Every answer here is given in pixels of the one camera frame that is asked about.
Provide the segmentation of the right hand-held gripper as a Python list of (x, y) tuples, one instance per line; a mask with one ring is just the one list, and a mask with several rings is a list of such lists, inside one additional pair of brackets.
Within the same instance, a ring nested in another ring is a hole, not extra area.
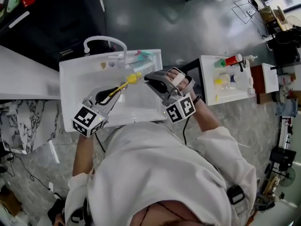
[[(175, 69), (179, 74), (170, 81), (166, 73)], [(162, 99), (162, 104), (165, 106), (164, 115), (171, 123), (178, 123), (189, 118), (195, 113), (193, 99), (190, 92), (193, 90), (195, 81), (188, 75), (184, 74), (176, 67), (170, 70), (159, 70), (148, 73), (144, 76), (146, 84)], [(177, 85), (183, 78), (187, 78), (189, 84), (185, 89), (180, 91)]]

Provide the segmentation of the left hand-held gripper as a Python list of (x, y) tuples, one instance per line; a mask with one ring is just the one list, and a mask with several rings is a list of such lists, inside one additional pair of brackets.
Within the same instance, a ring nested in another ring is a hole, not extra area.
[(101, 86), (94, 89), (79, 105), (78, 112), (72, 118), (72, 128), (85, 137), (91, 137), (102, 129), (108, 123), (108, 114), (120, 97), (120, 90), (114, 92), (117, 88)]

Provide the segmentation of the person's right hand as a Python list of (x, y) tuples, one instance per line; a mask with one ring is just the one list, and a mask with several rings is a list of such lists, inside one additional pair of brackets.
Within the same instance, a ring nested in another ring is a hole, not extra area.
[[(167, 72), (166, 77), (167, 79), (169, 79), (170, 81), (173, 81), (174, 78), (179, 74), (179, 72), (175, 69), (170, 70), (169, 72)], [(187, 87), (187, 85), (189, 84), (189, 81), (187, 80), (187, 78), (183, 78), (182, 81), (177, 85), (177, 88), (182, 91), (183, 89), (185, 89)]]

